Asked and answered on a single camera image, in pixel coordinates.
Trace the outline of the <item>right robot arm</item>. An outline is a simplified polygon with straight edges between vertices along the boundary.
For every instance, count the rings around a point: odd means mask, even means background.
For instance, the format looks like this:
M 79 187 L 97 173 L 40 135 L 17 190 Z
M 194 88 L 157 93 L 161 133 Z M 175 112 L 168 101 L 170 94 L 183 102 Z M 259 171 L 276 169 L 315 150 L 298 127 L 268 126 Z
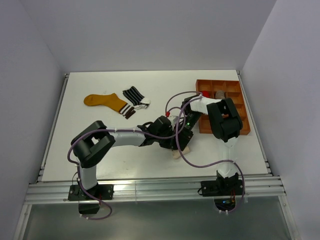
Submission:
M 177 151 L 182 159 L 192 167 L 208 168 L 217 166 L 216 189 L 222 195 L 229 194 L 239 182 L 243 173 L 235 162 L 235 145 L 243 128 L 240 115 L 231 98 L 213 99 L 200 95 L 184 99 L 180 113 L 188 115 L 204 114 L 209 118 L 211 132 L 219 143 L 220 160 L 207 165 L 195 165 L 189 162 L 182 152 L 179 136 L 175 136 Z

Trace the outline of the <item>cream brown sock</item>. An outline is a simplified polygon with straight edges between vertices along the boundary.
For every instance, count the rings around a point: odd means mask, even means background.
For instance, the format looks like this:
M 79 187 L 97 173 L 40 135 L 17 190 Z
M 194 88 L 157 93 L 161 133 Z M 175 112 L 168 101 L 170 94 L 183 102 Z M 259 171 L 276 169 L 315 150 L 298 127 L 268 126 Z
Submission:
M 189 154 L 189 153 L 190 153 L 190 148 L 189 148 L 188 146 L 186 146 L 186 147 L 184 148 L 184 150 L 181 150 L 181 151 L 179 151 L 178 149 L 177 149 L 177 150 L 172 150 L 171 153 L 172 153 L 173 159 L 174 159 L 174 160 L 177 160 L 177 159 L 179 159 L 182 155 L 187 155 L 187 154 Z

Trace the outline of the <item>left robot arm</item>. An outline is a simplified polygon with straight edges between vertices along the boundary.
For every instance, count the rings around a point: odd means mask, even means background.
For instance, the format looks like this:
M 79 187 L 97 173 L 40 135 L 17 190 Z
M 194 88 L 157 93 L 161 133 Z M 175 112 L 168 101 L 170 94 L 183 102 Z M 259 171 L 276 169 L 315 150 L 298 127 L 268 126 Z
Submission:
M 159 143 L 162 148 L 172 150 L 177 118 L 158 117 L 133 128 L 108 128 L 97 120 L 71 141 L 67 159 L 76 164 L 79 190 L 72 187 L 72 193 L 80 199 L 112 198 L 113 191 L 98 184 L 97 165 L 111 148 L 122 146 L 145 147 Z

